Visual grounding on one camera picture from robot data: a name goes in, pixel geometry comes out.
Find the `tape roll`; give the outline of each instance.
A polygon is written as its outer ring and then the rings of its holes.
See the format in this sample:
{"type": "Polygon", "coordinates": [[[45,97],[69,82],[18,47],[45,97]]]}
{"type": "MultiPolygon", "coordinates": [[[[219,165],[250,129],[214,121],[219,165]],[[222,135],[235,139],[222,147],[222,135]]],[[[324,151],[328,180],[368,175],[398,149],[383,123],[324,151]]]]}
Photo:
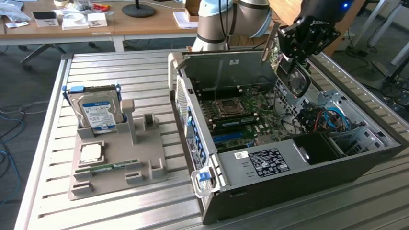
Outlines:
{"type": "Polygon", "coordinates": [[[83,24],[85,16],[81,13],[69,13],[63,15],[62,20],[63,22],[67,22],[67,23],[83,24]]]}
{"type": "Polygon", "coordinates": [[[53,0],[55,6],[65,6],[69,3],[69,0],[53,0]]]}

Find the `black round base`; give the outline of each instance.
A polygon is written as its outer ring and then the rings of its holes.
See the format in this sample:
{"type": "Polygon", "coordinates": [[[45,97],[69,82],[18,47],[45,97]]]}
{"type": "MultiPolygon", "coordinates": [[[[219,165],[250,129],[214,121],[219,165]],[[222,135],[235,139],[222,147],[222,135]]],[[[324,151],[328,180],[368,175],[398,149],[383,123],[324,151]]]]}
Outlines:
{"type": "Polygon", "coordinates": [[[155,13],[155,10],[146,5],[139,5],[137,9],[135,4],[130,4],[122,7],[122,13],[133,18],[146,18],[155,13]]]}

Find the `small sign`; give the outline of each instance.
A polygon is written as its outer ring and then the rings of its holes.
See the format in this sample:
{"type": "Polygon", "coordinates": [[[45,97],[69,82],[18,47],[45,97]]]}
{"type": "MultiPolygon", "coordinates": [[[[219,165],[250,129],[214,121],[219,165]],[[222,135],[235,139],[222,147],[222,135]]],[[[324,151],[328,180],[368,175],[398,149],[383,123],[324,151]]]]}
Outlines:
{"type": "Polygon", "coordinates": [[[238,65],[238,60],[230,60],[230,65],[238,65]]]}
{"type": "Polygon", "coordinates": [[[91,35],[110,35],[110,32],[94,32],[91,35]]]}
{"type": "Polygon", "coordinates": [[[246,158],[248,157],[248,153],[246,151],[235,152],[234,156],[235,156],[235,159],[246,158]]]}

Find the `cpu socket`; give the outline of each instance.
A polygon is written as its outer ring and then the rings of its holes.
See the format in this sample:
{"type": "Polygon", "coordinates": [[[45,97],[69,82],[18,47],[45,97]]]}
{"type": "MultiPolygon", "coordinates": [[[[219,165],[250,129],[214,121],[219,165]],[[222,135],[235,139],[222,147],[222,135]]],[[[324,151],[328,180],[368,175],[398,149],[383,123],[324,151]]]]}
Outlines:
{"type": "Polygon", "coordinates": [[[221,117],[236,116],[244,114],[244,109],[238,98],[215,100],[215,107],[221,117]]]}

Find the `aluminum table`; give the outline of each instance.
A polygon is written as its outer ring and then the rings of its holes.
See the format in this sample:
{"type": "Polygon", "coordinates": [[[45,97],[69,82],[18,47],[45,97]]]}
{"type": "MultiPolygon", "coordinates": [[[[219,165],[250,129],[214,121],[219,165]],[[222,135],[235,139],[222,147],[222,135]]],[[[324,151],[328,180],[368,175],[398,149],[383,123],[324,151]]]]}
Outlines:
{"type": "MultiPolygon", "coordinates": [[[[409,225],[409,150],[358,180],[213,225],[201,225],[186,161],[167,98],[167,54],[177,50],[63,56],[50,96],[15,230],[386,230],[409,225]],[[77,119],[61,86],[119,83],[134,117],[154,113],[170,178],[157,184],[67,200],[77,119]]],[[[316,59],[387,124],[409,138],[407,123],[324,56],[316,59]]],[[[311,78],[332,89],[320,72],[311,78]]]]}

